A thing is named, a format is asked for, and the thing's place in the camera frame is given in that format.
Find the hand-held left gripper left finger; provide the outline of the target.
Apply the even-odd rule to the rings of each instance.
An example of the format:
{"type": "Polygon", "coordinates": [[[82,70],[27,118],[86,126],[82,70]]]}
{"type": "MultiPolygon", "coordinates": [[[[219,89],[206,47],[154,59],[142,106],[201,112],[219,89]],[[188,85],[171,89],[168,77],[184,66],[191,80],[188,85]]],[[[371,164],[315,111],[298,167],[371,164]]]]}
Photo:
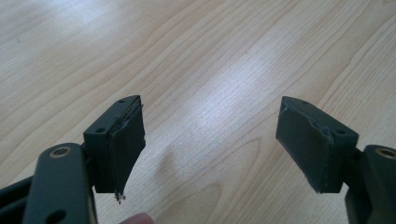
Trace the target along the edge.
{"type": "Polygon", "coordinates": [[[142,109],[139,95],[122,98],[83,133],[90,181],[97,193],[113,193],[118,203],[146,146],[142,109]]]}

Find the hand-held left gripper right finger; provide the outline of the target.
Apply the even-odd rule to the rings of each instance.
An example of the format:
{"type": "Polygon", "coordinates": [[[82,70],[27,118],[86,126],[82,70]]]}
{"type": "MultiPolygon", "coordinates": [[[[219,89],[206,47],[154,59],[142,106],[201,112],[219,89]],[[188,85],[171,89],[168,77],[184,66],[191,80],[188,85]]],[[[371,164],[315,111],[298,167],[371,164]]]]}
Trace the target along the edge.
{"type": "Polygon", "coordinates": [[[293,97],[281,99],[276,139],[318,193],[338,193],[342,168],[359,135],[314,105],[293,97]]]}

